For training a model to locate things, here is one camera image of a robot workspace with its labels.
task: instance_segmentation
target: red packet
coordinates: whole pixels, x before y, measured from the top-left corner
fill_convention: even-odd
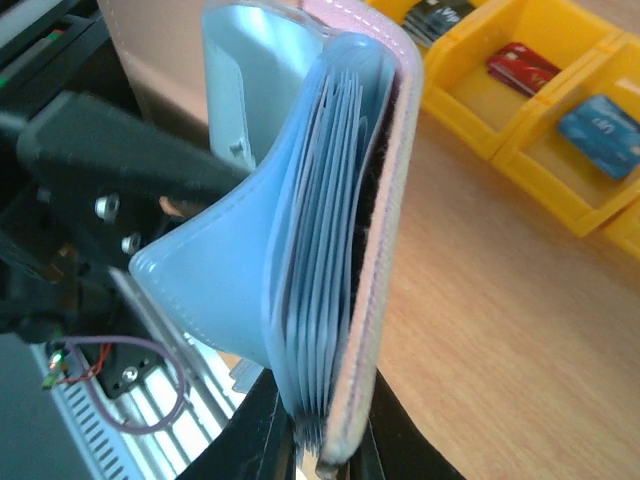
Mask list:
[[[487,60],[489,74],[528,97],[534,96],[560,69],[520,42],[512,42]]]

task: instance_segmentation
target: wooden table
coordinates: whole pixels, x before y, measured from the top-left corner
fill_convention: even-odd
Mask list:
[[[580,3],[640,33],[639,2]],[[574,238],[426,115],[380,369],[469,480],[640,479],[640,262]]]

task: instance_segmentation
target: wallet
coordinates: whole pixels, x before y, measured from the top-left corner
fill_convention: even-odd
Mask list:
[[[283,403],[297,423],[304,424],[305,412],[310,418],[314,412],[321,414],[318,473],[329,476],[353,455],[367,425],[423,84],[418,50],[398,25],[357,0],[303,0],[295,2],[293,9],[275,8],[278,18],[264,16],[265,11],[274,10],[264,2],[98,3],[146,120],[194,143],[206,144],[219,158],[245,168],[248,175],[227,197],[143,248],[131,261],[131,273],[160,308],[195,338],[273,369]],[[222,28],[207,30],[207,18],[212,18],[206,14],[207,8],[218,9],[219,13],[224,7],[230,8],[228,21],[218,25]],[[258,17],[268,20],[264,26],[271,41],[262,42],[264,56],[260,60],[257,56],[242,57],[245,48],[231,54],[234,44],[231,37],[225,40],[224,36],[230,25],[235,25],[236,31],[246,27],[243,22],[249,17],[243,20],[243,15],[248,8],[257,9],[252,21],[259,24]],[[286,22],[276,26],[279,19]],[[297,30],[292,23],[305,31]],[[201,24],[202,30],[194,28]],[[139,28],[145,29],[145,35],[138,33]],[[207,31],[217,32],[210,44]],[[334,41],[327,43],[326,38],[332,35]],[[349,72],[339,68],[329,69],[333,73],[328,74],[318,67],[323,61],[325,66],[340,64],[341,53],[334,48],[338,40],[348,44],[356,57],[358,51],[365,52],[355,76],[358,78],[349,77]],[[380,58],[391,58],[393,65],[386,60],[368,61],[366,52],[370,49],[384,50]],[[280,73],[289,84],[282,86],[269,80]],[[212,90],[215,82],[229,88]],[[334,88],[336,82],[340,88]],[[234,91],[232,86],[238,84],[244,88]],[[223,90],[230,96],[220,95]],[[361,110],[354,113],[356,102],[342,101],[339,95],[333,95],[337,91],[361,92],[361,97],[356,95]],[[374,93],[364,98],[367,91]],[[304,95],[309,101],[300,100]],[[377,117],[376,111],[387,113]],[[365,120],[348,131],[342,128],[358,115],[371,118],[371,124]],[[305,123],[305,119],[317,121]],[[309,145],[336,148],[323,143],[322,135],[337,135],[343,144],[349,143],[348,138],[358,138],[362,140],[360,145],[367,145],[367,138],[375,138],[376,128],[381,141],[375,143],[375,149],[351,152],[361,163],[369,162],[368,166],[338,162],[343,170],[332,174],[328,166],[323,177],[322,172],[313,171],[313,163],[305,161],[313,155]],[[290,132],[288,138],[297,140],[279,142],[285,130]],[[287,161],[291,158],[299,159],[296,168]],[[304,165],[311,166],[305,170]],[[363,178],[359,178],[360,172],[366,172]],[[323,183],[314,183],[313,178],[326,178],[329,183],[314,191],[314,185]],[[335,232],[344,232],[355,224],[353,248],[361,255],[354,255],[356,260],[347,268],[336,262],[349,262],[351,256],[332,255],[329,248],[324,256],[317,256],[322,260],[313,269],[317,275],[342,277],[339,285],[353,287],[351,291],[340,286],[331,290],[341,298],[338,304],[350,308],[329,313],[322,313],[325,307],[317,308],[319,319],[338,322],[337,326],[321,321],[283,323],[285,318],[307,319],[313,315],[305,310],[309,302],[296,303],[296,299],[311,298],[313,292],[301,297],[292,291],[295,285],[311,290],[328,285],[320,277],[305,278],[309,270],[296,269],[296,265],[308,263],[308,252],[316,241],[305,232],[315,232],[309,225],[317,224],[322,220],[318,217],[324,215],[324,210],[313,207],[342,205],[344,202],[332,203],[325,196],[348,199],[355,193],[359,200],[349,201],[361,204],[357,212],[354,208],[333,212],[331,218],[339,224],[332,227]],[[278,232],[286,234],[281,238]],[[335,238],[342,247],[334,247],[350,251],[352,245],[344,235]],[[262,271],[256,274],[255,267],[261,262]],[[344,278],[346,272],[353,281]],[[320,305],[327,297],[317,292],[314,298],[310,303]],[[326,308],[336,305],[325,303]],[[316,325],[315,336],[302,332],[311,324]],[[330,335],[341,329],[343,335]],[[317,355],[305,355],[318,351],[320,344],[325,352],[335,351],[334,356],[322,356],[324,365]],[[288,361],[287,355],[295,358]],[[318,381],[308,381],[314,375]],[[321,381],[325,376],[331,378],[330,382]],[[300,386],[309,390],[301,393]]]

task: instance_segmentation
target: pink wallet cover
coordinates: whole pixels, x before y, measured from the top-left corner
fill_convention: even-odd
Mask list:
[[[145,118],[183,138],[206,144],[208,120],[199,29],[205,0],[98,3]],[[365,3],[282,3],[293,3],[330,27],[375,38],[396,55],[400,66],[351,331],[319,459],[318,474],[330,478],[334,468],[346,463],[356,451],[367,425],[402,195],[420,108],[423,65],[405,32]]]

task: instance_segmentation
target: purple cable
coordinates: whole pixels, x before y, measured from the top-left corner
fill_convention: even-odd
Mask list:
[[[136,338],[136,337],[126,337],[126,336],[117,336],[117,335],[105,335],[105,336],[97,336],[97,337],[65,337],[59,340],[60,342],[64,342],[71,353],[74,356],[78,365],[82,365],[82,359],[80,353],[78,352],[78,345],[96,345],[102,343],[124,343],[127,345],[134,345],[136,347],[146,348],[151,350],[158,355],[162,356],[165,360],[173,365],[173,368],[176,372],[176,377],[178,380],[177,393],[178,398],[176,399],[176,403],[171,409],[171,411],[163,418],[158,421],[155,425],[150,426],[129,426],[123,425],[118,422],[115,418],[111,416],[111,414],[107,411],[106,407],[100,397],[98,396],[98,392],[96,392],[95,387],[93,386],[93,382],[88,381],[85,382],[87,389],[89,390],[89,396],[93,403],[96,406],[96,409],[102,415],[102,418],[111,425],[116,430],[119,430],[123,433],[128,433],[130,435],[146,435],[149,433],[155,433],[159,430],[166,428],[180,413],[182,406],[185,401],[185,394],[187,392],[187,381],[184,376],[184,370],[178,363],[176,357],[174,357],[171,353],[167,351],[163,346],[152,342],[150,340],[145,340],[144,338]]]

